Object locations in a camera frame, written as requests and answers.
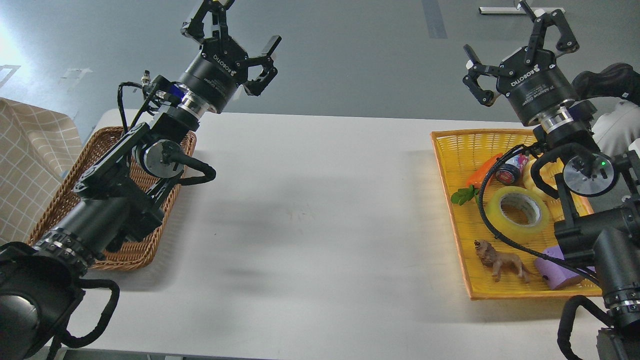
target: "plaid cloth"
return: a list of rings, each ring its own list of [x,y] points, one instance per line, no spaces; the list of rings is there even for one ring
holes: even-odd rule
[[[27,240],[81,149],[68,116],[0,98],[0,244]]]

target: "small can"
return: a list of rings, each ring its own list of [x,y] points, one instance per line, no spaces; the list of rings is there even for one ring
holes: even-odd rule
[[[522,169],[529,162],[529,157],[519,154],[508,159],[495,172],[495,179],[505,185],[512,185],[522,177]]]

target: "orange carrot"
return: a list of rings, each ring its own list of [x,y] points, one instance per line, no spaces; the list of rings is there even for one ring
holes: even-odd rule
[[[501,156],[502,156],[502,153],[496,154],[496,155],[493,155],[489,160],[485,161],[484,164],[482,164],[482,166],[480,166],[476,170],[476,172],[474,172],[467,179],[467,187],[469,187],[470,185],[473,185],[474,188],[480,189],[480,186],[482,185],[482,180],[484,180],[484,176],[486,175],[486,173],[489,172],[489,169],[491,169],[493,164],[495,164],[495,162],[498,161],[498,159]]]

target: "purple foam block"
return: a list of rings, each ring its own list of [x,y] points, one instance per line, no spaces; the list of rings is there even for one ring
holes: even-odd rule
[[[542,253],[552,256],[553,258],[564,260],[564,255],[560,250],[560,246],[549,247]],[[533,264],[538,269],[551,290],[560,290],[567,286],[576,285],[583,280],[582,276],[554,264],[549,260],[538,258],[533,262]]]

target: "white table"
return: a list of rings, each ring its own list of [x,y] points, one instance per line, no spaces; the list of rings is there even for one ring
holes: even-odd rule
[[[118,125],[116,110],[99,127]],[[563,300],[468,299],[430,132],[519,123],[206,114],[155,260],[93,349],[296,360],[561,359]],[[89,291],[69,329],[106,302]],[[601,327],[580,311],[575,352]]]

